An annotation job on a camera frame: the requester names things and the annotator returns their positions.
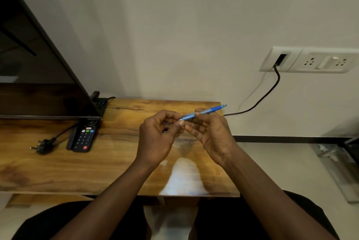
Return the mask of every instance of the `black pants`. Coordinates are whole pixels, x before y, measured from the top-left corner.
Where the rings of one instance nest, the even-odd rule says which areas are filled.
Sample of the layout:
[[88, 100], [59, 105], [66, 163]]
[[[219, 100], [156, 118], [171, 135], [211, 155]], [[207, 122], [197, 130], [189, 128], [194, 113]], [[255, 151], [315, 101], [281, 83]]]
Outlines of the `black pants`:
[[[292, 192], [286, 194], [339, 239], [323, 210], [311, 200]], [[13, 240], [45, 240], [54, 236], [90, 201], [68, 202], [35, 215], [24, 222]], [[198, 239], [270, 239], [245, 200], [214, 198], [202, 200], [195, 220]], [[146, 217], [140, 200], [135, 199], [110, 239], [145, 239]]]

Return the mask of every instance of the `television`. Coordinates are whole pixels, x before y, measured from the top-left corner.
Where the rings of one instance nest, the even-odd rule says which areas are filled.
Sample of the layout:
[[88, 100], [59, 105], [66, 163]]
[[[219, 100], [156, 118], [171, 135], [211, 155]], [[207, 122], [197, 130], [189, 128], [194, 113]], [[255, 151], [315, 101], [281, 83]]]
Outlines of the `television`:
[[0, 5], [0, 118], [101, 119], [25, 2]]

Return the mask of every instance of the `wall socket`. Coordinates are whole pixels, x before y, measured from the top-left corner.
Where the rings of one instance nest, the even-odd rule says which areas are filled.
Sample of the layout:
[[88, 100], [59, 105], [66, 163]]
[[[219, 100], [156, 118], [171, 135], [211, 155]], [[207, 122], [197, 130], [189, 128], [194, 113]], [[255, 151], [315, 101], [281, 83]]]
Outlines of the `wall socket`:
[[273, 65], [281, 54], [287, 56], [277, 69], [289, 73], [347, 73], [359, 61], [359, 49], [273, 47], [259, 71], [274, 71]]

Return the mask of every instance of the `pen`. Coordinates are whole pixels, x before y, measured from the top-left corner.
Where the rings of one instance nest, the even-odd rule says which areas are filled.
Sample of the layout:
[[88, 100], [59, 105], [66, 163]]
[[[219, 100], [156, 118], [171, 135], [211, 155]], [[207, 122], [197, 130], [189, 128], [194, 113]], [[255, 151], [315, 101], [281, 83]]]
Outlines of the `pen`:
[[[212, 108], [209, 108], [208, 110], [204, 110], [201, 112], [201, 114], [209, 114], [209, 113], [213, 113], [215, 111], [218, 111], [224, 107], [226, 107], [227, 105], [221, 105], [221, 106], [215, 106], [215, 107], [212, 107]], [[185, 115], [183, 116], [180, 120], [190, 120], [192, 118], [195, 117], [195, 113], [190, 113], [188, 115]]]

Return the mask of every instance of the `skirting board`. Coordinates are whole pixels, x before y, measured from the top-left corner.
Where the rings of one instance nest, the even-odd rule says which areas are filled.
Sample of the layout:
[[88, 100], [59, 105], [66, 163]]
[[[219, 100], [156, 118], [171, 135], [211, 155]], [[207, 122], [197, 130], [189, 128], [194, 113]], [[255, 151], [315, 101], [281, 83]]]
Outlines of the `skirting board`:
[[233, 135], [236, 142], [243, 143], [302, 143], [302, 144], [339, 144], [346, 137], [286, 137], [286, 136], [241, 136]]

